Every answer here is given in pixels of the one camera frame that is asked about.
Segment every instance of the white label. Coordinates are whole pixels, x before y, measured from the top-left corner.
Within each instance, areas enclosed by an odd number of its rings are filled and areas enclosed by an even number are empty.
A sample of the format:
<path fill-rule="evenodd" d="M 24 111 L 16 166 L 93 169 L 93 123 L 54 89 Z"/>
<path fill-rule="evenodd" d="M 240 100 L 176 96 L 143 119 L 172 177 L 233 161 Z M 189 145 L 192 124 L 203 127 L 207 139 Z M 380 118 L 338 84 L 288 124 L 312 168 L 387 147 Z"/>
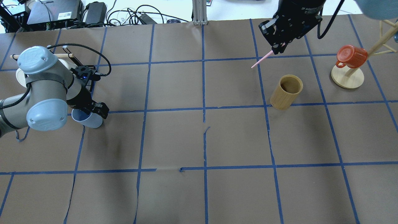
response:
<path fill-rule="evenodd" d="M 58 14 L 58 20 L 65 20 L 65 19 L 70 19 L 72 16 L 72 12 L 63 12 Z"/>

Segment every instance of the mug handle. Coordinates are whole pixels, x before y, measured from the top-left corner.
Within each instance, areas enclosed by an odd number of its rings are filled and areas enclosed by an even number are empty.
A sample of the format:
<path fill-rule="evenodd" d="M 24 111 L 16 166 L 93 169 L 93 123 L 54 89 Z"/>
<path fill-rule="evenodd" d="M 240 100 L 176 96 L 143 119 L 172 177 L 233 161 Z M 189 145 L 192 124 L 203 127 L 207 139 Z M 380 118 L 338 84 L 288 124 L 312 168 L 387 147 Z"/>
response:
<path fill-rule="evenodd" d="M 341 69 L 341 68 L 344 68 L 345 64 L 342 63 L 341 61 L 337 61 L 336 66 L 337 66 L 337 68 Z"/>

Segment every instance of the red mug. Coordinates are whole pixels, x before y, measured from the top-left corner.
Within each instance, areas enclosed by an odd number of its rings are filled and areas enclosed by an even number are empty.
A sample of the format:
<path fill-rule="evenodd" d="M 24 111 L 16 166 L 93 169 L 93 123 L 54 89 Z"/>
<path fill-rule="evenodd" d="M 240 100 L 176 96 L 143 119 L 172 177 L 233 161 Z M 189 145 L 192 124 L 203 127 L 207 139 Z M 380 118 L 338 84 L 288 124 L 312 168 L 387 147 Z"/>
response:
<path fill-rule="evenodd" d="M 363 65 L 368 58 L 368 53 L 365 49 L 353 45 L 345 45 L 337 52 L 337 68 L 348 66 L 356 69 Z"/>

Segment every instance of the blue joint cap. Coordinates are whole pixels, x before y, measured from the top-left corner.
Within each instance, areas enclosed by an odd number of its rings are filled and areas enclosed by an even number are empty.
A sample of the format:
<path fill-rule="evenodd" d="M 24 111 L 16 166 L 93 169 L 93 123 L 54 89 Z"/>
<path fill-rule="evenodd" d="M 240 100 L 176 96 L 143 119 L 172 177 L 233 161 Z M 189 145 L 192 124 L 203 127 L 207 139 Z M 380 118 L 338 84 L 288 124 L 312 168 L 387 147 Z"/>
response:
<path fill-rule="evenodd" d="M 45 47 L 34 46 L 24 50 L 18 58 L 18 67 L 27 75 L 37 74 L 51 68 L 57 56 Z"/>

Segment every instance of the wooden cup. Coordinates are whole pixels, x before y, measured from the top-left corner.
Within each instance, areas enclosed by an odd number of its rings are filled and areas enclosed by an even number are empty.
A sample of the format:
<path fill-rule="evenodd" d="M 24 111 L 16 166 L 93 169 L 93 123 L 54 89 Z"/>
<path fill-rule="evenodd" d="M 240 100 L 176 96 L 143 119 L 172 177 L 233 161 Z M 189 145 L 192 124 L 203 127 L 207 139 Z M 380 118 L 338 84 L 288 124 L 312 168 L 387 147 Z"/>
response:
<path fill-rule="evenodd" d="M 295 75 L 284 75 L 279 80 L 271 96 L 271 105 L 278 110 L 286 110 L 302 91 L 302 81 Z"/>

